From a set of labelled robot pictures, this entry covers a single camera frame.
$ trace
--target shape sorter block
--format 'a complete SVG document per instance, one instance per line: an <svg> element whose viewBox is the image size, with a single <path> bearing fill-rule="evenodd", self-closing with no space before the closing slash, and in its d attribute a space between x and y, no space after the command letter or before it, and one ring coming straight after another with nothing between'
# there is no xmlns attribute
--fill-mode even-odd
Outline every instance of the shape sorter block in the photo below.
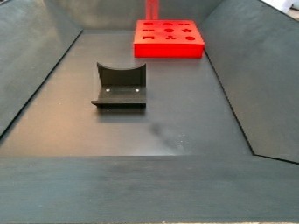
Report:
<svg viewBox="0 0 299 224"><path fill-rule="evenodd" d="M200 58L204 42L192 20L137 20L135 57Z"/></svg>

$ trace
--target black plastic part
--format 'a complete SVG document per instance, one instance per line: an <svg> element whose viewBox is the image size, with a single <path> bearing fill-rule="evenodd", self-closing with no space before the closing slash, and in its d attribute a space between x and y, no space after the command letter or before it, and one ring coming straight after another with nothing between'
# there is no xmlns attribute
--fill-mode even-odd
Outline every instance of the black plastic part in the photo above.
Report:
<svg viewBox="0 0 299 224"><path fill-rule="evenodd" d="M105 106L145 107L145 64L129 69L115 69L97 63L101 88L92 104Z"/></svg>

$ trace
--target cutout hole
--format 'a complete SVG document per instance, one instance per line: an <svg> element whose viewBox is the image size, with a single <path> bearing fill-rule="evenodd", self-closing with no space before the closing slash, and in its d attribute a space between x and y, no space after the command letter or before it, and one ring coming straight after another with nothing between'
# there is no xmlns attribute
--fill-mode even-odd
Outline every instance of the cutout hole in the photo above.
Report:
<svg viewBox="0 0 299 224"><path fill-rule="evenodd" d="M173 36L168 36L165 39L175 39L175 37Z"/></svg>
<svg viewBox="0 0 299 224"><path fill-rule="evenodd" d="M187 40L195 40L195 37L185 37Z"/></svg>
<svg viewBox="0 0 299 224"><path fill-rule="evenodd" d="M155 36L143 36L143 39L155 39Z"/></svg>
<svg viewBox="0 0 299 224"><path fill-rule="evenodd" d="M173 29L164 29L165 32L173 32Z"/></svg>

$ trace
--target metal surface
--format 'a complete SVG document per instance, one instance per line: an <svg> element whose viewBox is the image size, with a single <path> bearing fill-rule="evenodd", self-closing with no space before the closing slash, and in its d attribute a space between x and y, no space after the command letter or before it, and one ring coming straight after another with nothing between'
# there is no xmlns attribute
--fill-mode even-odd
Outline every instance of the metal surface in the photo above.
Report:
<svg viewBox="0 0 299 224"><path fill-rule="evenodd" d="M145 0L53 0L84 30L129 30L145 18ZM222 0L160 0L160 19L192 19L199 24Z"/></svg>
<svg viewBox="0 0 299 224"><path fill-rule="evenodd" d="M251 155L206 56L135 59L132 41L132 31L80 35L1 141L0 156ZM101 114L89 103L99 97L97 61L113 68L145 63L144 113Z"/></svg>
<svg viewBox="0 0 299 224"><path fill-rule="evenodd" d="M254 152L298 163L298 22L256 0L226 0L202 31Z"/></svg>
<svg viewBox="0 0 299 224"><path fill-rule="evenodd" d="M0 6L0 135L67 52L80 28L52 1Z"/></svg>

